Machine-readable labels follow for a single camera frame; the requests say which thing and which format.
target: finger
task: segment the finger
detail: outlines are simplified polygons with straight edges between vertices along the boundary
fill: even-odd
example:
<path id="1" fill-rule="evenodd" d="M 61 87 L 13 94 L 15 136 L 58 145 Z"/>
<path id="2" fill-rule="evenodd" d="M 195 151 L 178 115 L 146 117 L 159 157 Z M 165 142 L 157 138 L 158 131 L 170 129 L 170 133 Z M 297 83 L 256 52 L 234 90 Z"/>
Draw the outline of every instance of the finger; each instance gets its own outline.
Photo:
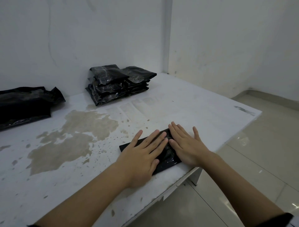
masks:
<path id="1" fill-rule="evenodd" d="M 175 139 L 175 141 L 180 142 L 182 137 L 176 132 L 174 127 L 171 124 L 169 124 L 168 128 L 170 130 L 171 136 Z"/>
<path id="2" fill-rule="evenodd" d="M 192 138 L 181 125 L 177 125 L 177 127 L 188 137 Z"/>
<path id="3" fill-rule="evenodd" d="M 152 162 L 152 164 L 151 164 L 151 166 L 150 166 L 150 170 L 149 170 L 149 173 L 150 173 L 150 175 L 152 175 L 153 174 L 153 172 L 155 171 L 155 169 L 157 168 L 157 165 L 159 164 L 159 159 L 155 159 L 153 162 Z"/>
<path id="4" fill-rule="evenodd" d="M 175 131 L 182 137 L 182 138 L 186 138 L 187 136 L 185 135 L 185 133 L 183 133 L 178 127 L 177 125 L 172 122 L 171 123 L 172 127 L 175 129 Z"/>
<path id="5" fill-rule="evenodd" d="M 173 139 L 169 140 L 169 144 L 170 146 L 176 151 L 176 152 L 180 152 L 183 149 L 180 147 L 180 145 Z"/>
<path id="6" fill-rule="evenodd" d="M 150 153 L 150 157 L 152 159 L 155 159 L 156 157 L 158 157 L 159 154 L 162 153 L 163 149 L 165 148 L 166 144 L 168 143 L 168 139 L 165 138 L 162 143 L 160 143 L 160 145 L 152 152 Z"/>
<path id="7" fill-rule="evenodd" d="M 159 134 L 159 130 L 155 130 L 152 134 L 150 134 L 138 147 L 140 148 L 146 148 L 150 142 Z"/>
<path id="8" fill-rule="evenodd" d="M 193 132 L 194 132 L 194 139 L 201 141 L 199 134 L 198 134 L 198 130 L 196 129 L 195 126 L 193 126 Z"/>
<path id="9" fill-rule="evenodd" d="M 135 145 L 137 144 L 137 141 L 140 138 L 141 134 L 142 134 L 142 130 L 139 130 L 136 133 L 136 135 L 134 136 L 134 138 L 132 139 L 131 143 L 128 146 L 135 147 Z"/>
<path id="10" fill-rule="evenodd" d="M 161 143 L 161 141 L 165 138 L 166 135 L 166 132 L 162 132 L 161 135 L 157 139 L 155 139 L 154 142 L 152 142 L 145 148 L 148 154 L 157 148 L 157 146 Z"/>

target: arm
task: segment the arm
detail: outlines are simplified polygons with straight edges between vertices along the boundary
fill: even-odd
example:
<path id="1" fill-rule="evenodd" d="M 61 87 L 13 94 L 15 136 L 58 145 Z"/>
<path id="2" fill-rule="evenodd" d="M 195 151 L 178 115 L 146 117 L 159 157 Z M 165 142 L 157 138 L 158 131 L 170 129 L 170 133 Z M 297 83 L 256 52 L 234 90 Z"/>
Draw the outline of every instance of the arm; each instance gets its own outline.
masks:
<path id="1" fill-rule="evenodd" d="M 115 163 L 39 219 L 35 225 L 40 227 L 92 226 L 122 190 L 140 187 L 151 179 L 159 163 L 156 157 L 168 142 L 164 139 L 166 136 L 164 132 L 151 143 L 158 133 L 158 130 L 154 131 L 135 147 L 142 134 L 140 130 Z"/>
<path id="2" fill-rule="evenodd" d="M 229 200 L 246 227 L 257 226 L 284 214 L 271 200 L 234 171 L 222 158 L 209 151 L 193 127 L 192 138 L 180 125 L 169 125 L 174 140 L 169 140 L 182 162 L 203 168 Z"/>

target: stack of black bags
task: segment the stack of black bags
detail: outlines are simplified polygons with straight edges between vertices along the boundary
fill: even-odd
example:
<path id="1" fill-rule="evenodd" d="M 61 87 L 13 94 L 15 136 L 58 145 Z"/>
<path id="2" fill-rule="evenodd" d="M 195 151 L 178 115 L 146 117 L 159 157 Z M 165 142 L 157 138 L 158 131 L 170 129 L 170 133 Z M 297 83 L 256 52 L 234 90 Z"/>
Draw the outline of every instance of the stack of black bags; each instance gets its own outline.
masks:
<path id="1" fill-rule="evenodd" d="M 103 105 L 123 97 L 148 90 L 148 82 L 157 74 L 145 69 L 129 66 L 120 69 L 117 65 L 92 67 L 94 75 L 86 90 L 95 105 Z"/>

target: right hand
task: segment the right hand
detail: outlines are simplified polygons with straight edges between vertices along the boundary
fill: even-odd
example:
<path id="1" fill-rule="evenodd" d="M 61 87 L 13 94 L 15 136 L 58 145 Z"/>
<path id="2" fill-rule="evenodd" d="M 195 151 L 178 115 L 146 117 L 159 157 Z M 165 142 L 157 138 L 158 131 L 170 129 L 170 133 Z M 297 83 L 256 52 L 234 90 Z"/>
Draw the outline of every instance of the right hand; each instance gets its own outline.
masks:
<path id="1" fill-rule="evenodd" d="M 176 125 L 174 122 L 168 125 L 173 139 L 169 140 L 169 144 L 176 151 L 180 160 L 192 167 L 203 168 L 205 161 L 213 152 L 201 141 L 196 127 L 193 127 L 194 138 L 192 138 L 185 129 Z"/>

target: left hand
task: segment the left hand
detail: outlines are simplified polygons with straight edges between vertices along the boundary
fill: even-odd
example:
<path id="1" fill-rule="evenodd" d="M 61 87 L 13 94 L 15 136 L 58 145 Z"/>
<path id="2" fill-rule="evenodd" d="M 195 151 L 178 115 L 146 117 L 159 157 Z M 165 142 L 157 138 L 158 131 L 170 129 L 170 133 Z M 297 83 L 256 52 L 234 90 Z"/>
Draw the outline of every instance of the left hand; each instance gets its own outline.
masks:
<path id="1" fill-rule="evenodd" d="M 142 130 L 135 135 L 132 142 L 123 150 L 115 162 L 122 171 L 125 171 L 128 177 L 127 187 L 130 188 L 143 186 L 151 179 L 152 173 L 159 163 L 156 157 L 161 154 L 168 142 L 168 139 L 165 138 L 166 132 L 163 132 L 151 143 L 159 134 L 159 130 L 155 130 L 141 144 L 135 147 L 141 134 Z"/>

